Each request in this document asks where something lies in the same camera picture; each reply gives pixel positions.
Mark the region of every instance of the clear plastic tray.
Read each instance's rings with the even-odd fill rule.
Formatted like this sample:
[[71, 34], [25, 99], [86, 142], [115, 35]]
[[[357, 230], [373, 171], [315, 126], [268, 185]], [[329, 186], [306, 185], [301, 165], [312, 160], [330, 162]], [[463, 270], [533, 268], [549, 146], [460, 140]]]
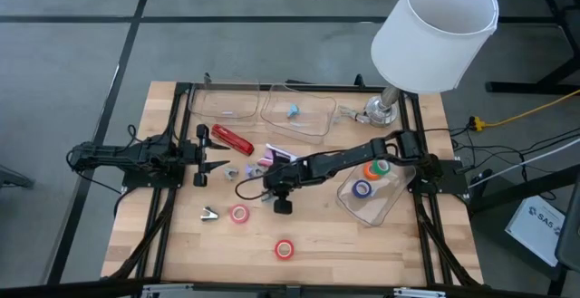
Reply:
[[[336, 191], [336, 203], [366, 226], [380, 226], [401, 193], [415, 178], [414, 167], [397, 167], [378, 180], [370, 181], [363, 174], [364, 165], [356, 167]], [[358, 198], [353, 194], [354, 183], [364, 179], [371, 184], [371, 194]]]
[[257, 121], [260, 83], [214, 81], [205, 77], [196, 83], [195, 100], [189, 111], [207, 124], [253, 126]]
[[[295, 105], [299, 113], [288, 117]], [[331, 97], [318, 97], [309, 93], [289, 89], [284, 84], [274, 84], [260, 112], [266, 129], [299, 139], [320, 144], [333, 122], [336, 101]]]

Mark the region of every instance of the tape roll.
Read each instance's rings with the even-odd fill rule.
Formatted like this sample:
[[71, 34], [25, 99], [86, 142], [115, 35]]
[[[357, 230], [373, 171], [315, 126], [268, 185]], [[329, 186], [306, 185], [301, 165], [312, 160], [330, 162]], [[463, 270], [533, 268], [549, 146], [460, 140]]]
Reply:
[[[287, 253], [282, 253], [282, 249], [287, 250]], [[294, 254], [294, 245], [290, 240], [280, 240], [275, 244], [274, 253], [279, 259], [290, 259]]]
[[384, 176], [391, 171], [391, 165], [386, 160], [374, 160], [372, 162], [372, 171], [379, 176]]
[[353, 194], [358, 198], [366, 198], [372, 193], [371, 184], [363, 179], [357, 180], [353, 185]]
[[243, 224], [250, 217], [250, 210], [243, 204], [237, 204], [229, 209], [229, 217], [237, 224]]
[[369, 179], [370, 181], [381, 179], [381, 176], [377, 175], [376, 173], [374, 173], [372, 171], [372, 163], [371, 162], [367, 162], [364, 165], [364, 167], [362, 167], [362, 172], [364, 173], [364, 176], [367, 179]]

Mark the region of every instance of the blue tape roll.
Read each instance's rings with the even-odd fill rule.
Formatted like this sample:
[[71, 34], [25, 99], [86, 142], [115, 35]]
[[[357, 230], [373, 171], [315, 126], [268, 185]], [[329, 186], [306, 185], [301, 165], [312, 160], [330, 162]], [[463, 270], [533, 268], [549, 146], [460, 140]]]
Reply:
[[353, 185], [353, 194], [358, 198], [367, 198], [372, 193], [371, 184], [364, 180], [357, 180]]

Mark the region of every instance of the wooden table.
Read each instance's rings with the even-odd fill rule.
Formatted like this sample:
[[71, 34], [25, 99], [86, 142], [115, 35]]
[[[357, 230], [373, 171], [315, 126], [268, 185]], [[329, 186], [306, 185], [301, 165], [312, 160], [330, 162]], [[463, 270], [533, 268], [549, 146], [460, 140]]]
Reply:
[[[140, 122], [139, 138], [159, 134], [164, 130], [175, 84], [151, 84]], [[349, 107], [363, 107], [373, 94], [333, 92], [316, 95], [332, 96], [338, 104]], [[439, 95], [420, 96], [420, 106], [425, 129], [448, 127]], [[189, 135], [193, 139], [195, 125], [198, 123], [199, 118], [192, 116]], [[256, 150], [249, 160], [255, 162], [263, 157], [266, 143], [303, 156], [317, 151], [357, 146], [400, 127], [399, 120], [388, 129], [341, 120], [333, 125], [321, 145], [310, 145], [266, 131], [264, 121], [259, 116], [256, 126], [230, 129], [254, 144]], [[448, 132], [428, 132], [427, 140], [431, 153], [437, 154], [440, 159], [453, 159]], [[243, 173], [248, 162], [246, 156], [234, 150], [208, 149], [207, 152], [209, 161], [231, 160], [230, 165], [237, 167], [242, 174], [237, 180], [245, 178]], [[335, 203], [336, 189], [347, 178], [349, 170], [340, 172], [320, 186], [304, 187], [292, 193], [290, 199], [294, 202], [294, 213], [290, 216], [275, 214], [272, 203], [263, 203], [259, 199], [249, 202], [239, 199], [234, 193], [236, 182], [227, 181], [221, 168], [208, 175], [207, 187], [192, 186], [194, 172], [194, 167], [188, 168], [184, 186], [177, 194], [163, 265], [163, 281], [425, 285], [417, 220], [412, 196], [407, 192], [403, 192], [382, 226], [365, 227]], [[259, 193], [260, 189], [261, 181], [256, 181], [248, 183], [241, 190], [251, 195]], [[151, 188], [139, 188], [121, 202], [102, 275], [116, 271], [141, 240], [151, 193]], [[439, 195], [438, 198], [447, 244], [471, 276], [481, 282], [466, 208], [451, 195]], [[234, 224], [228, 216], [228, 208], [237, 203], [245, 203], [250, 208], [250, 218], [243, 225]], [[204, 206], [216, 210], [220, 219], [202, 223], [199, 216]], [[294, 242], [295, 255], [291, 260], [280, 261], [273, 253], [275, 243], [281, 239]], [[154, 242], [146, 275], [152, 274], [156, 247], [157, 243]], [[436, 252], [431, 243], [435, 275], [441, 281]]]

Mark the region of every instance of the gray floor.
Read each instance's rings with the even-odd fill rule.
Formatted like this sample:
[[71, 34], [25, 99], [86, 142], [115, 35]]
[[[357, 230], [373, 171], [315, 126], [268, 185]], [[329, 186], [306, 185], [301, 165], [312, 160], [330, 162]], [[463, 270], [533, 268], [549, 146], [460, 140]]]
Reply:
[[[557, 1], [561, 5], [570, 3]], [[131, 15], [137, 2], [0, 0], [0, 14]], [[149, 0], [145, 15], [385, 15], [395, 2]], [[499, 4], [502, 14], [549, 12], [543, 0], [499, 0]], [[575, 28], [580, 30], [580, 23], [575, 22]], [[3, 287], [40, 284], [44, 280], [76, 181], [64, 163], [64, 154], [91, 137], [128, 29], [127, 24], [0, 24], [1, 162], [36, 179], [33, 190], [0, 191]], [[203, 72], [210, 72], [216, 77], [262, 82], [290, 78], [346, 84], [361, 73], [367, 83], [381, 84], [383, 80], [370, 60], [370, 43], [377, 29], [375, 24], [142, 24], [106, 142], [126, 142], [126, 125], [139, 123], [150, 81], [199, 80]], [[459, 88], [443, 94], [450, 126], [461, 127], [473, 114], [486, 121], [501, 120], [555, 99], [490, 94], [484, 92], [483, 84], [534, 82], [570, 54], [566, 40], [555, 27], [502, 24], [469, 67]], [[580, 74], [568, 82], [579, 83]], [[479, 145], [524, 148], [577, 127], [579, 113], [580, 101], [571, 99], [505, 127], [475, 134], [473, 139]], [[467, 143], [467, 138], [458, 140]], [[558, 170], [575, 163], [578, 152], [573, 148], [536, 166]], [[472, 160], [470, 152], [461, 151], [459, 155]], [[479, 152], [477, 160], [486, 156]], [[487, 164], [495, 170], [507, 166], [498, 159]], [[542, 175], [533, 169], [528, 174], [531, 178]], [[98, 170], [96, 178], [118, 186], [121, 173]], [[521, 182], [519, 171], [506, 174], [505, 179]], [[558, 190], [554, 204], [566, 209], [569, 192], [569, 188]], [[98, 278], [111, 231], [114, 199], [114, 194], [101, 187], [91, 188], [63, 275], [65, 282]], [[546, 292], [549, 282], [543, 275], [479, 230], [473, 227], [487, 284]], [[578, 280], [578, 274], [568, 275], [566, 295], [580, 296]]]

